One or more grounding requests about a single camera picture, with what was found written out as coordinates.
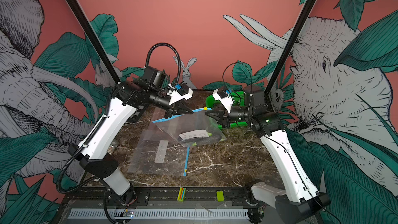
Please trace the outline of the clear zip bag blue zipper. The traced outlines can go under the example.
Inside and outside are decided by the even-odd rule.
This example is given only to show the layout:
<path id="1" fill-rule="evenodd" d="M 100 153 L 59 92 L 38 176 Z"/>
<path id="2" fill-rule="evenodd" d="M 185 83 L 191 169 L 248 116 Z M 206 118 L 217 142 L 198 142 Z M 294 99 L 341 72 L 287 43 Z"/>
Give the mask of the clear zip bag blue zipper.
<path id="1" fill-rule="evenodd" d="M 189 136 L 200 136 L 204 133 L 222 133 L 218 128 L 217 122 L 206 116 L 207 107 L 194 110 L 192 115 L 180 116 L 174 119 L 162 118 L 154 121 L 162 131 L 166 132 L 175 141 L 179 137 L 183 140 L 188 139 Z"/>

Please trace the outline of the dark purple eggplant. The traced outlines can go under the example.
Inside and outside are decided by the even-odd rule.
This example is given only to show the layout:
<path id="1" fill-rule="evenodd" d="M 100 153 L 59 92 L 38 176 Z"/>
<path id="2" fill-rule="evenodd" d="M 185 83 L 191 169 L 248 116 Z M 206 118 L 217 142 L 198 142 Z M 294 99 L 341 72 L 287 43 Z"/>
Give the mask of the dark purple eggplant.
<path id="1" fill-rule="evenodd" d="M 204 136 L 204 133 L 200 136 L 189 136 L 188 139 L 183 140 L 181 137 L 177 139 L 177 142 L 180 143 L 184 147 L 191 146 L 203 146 L 209 145 L 217 142 L 225 141 L 227 138 L 222 133 L 207 133 L 207 136 Z"/>

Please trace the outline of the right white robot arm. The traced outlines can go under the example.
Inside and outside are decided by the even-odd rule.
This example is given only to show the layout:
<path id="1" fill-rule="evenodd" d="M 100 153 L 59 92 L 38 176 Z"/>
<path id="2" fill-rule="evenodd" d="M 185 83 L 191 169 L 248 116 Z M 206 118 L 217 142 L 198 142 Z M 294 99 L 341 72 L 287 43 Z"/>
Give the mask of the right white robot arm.
<path id="1" fill-rule="evenodd" d="M 206 115 L 223 128 L 229 128 L 233 122 L 246 122 L 268 150 L 284 184 L 283 190 L 262 181 L 250 184 L 248 189 L 254 202 L 273 207 L 285 224 L 297 224 L 330 205 L 329 196 L 320 193 L 305 173 L 264 90 L 253 85 L 246 87 L 243 106 L 234 105 L 232 95 L 227 86 L 215 89 L 212 96 L 222 106 Z"/>

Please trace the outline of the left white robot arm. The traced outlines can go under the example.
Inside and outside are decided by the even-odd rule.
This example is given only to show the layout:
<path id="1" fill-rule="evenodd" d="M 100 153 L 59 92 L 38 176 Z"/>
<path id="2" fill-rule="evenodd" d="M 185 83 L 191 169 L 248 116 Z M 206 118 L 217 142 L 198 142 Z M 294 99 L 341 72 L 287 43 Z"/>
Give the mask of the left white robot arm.
<path id="1" fill-rule="evenodd" d="M 165 79 L 163 71 L 148 66 L 142 77 L 118 84 L 93 130 L 79 145 L 69 149 L 72 159 L 78 160 L 86 172 L 102 180 L 119 197 L 131 198 L 134 195 L 133 186 L 121 172 L 118 162 L 108 153 L 123 125 L 128 121 L 138 122 L 150 105 L 165 110 L 165 118 L 193 113 L 185 104 L 185 100 L 193 96 L 192 89 L 181 83 L 171 86 L 162 96 L 160 91 Z"/>

